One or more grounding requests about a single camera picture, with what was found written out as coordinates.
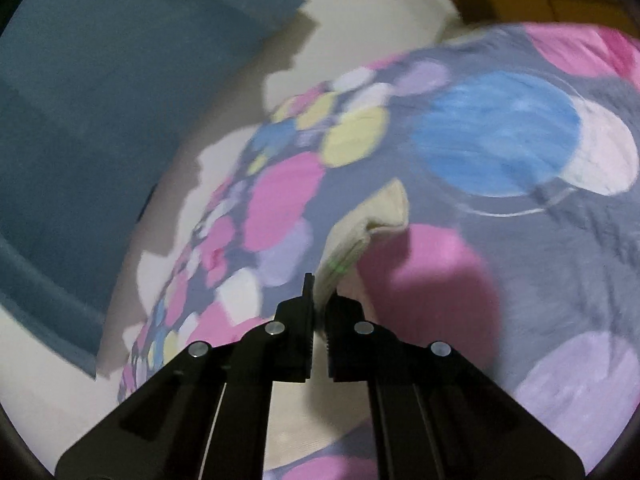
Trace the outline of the teal blue curtain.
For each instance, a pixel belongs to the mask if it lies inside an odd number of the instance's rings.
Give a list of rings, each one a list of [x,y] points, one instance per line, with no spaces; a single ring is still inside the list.
[[[1,303],[88,375],[182,137],[303,0],[23,0],[1,35]]]

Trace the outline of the beige knit sweater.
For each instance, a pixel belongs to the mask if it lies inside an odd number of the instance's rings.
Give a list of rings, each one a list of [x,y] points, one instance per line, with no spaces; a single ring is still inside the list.
[[[406,232],[409,201],[401,180],[393,179],[338,220],[324,244],[314,274],[312,300],[322,312],[336,292],[338,284],[377,240]]]

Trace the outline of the colourful dotted grey bedspread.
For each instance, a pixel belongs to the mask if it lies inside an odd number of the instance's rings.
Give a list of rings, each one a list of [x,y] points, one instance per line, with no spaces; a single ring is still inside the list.
[[[285,101],[210,196],[119,397],[266,322],[393,179],[408,229],[341,293],[449,342],[595,470],[639,405],[639,43],[604,26],[491,27]]]

